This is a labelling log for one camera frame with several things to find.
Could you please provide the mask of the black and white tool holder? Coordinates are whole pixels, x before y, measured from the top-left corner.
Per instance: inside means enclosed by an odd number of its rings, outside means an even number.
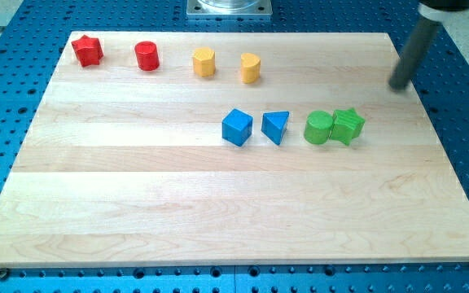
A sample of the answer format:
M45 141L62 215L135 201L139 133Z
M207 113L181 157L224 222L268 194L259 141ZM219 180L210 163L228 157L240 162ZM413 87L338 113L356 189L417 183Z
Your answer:
M469 0L419 0L418 12L425 19L443 22L452 13L469 10Z

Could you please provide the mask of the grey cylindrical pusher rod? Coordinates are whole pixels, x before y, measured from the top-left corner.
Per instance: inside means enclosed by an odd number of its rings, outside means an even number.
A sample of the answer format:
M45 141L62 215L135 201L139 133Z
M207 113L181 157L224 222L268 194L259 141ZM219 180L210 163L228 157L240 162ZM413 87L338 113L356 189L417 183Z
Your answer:
M440 28L440 22L424 16L419 17L388 80L388 85L392 90L406 89L426 57Z

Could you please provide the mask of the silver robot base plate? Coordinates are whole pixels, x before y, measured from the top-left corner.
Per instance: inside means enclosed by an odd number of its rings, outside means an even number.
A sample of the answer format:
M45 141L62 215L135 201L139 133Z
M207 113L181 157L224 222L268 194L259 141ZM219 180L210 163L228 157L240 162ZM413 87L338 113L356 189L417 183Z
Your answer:
M271 16L270 0L186 0L186 14L195 18Z

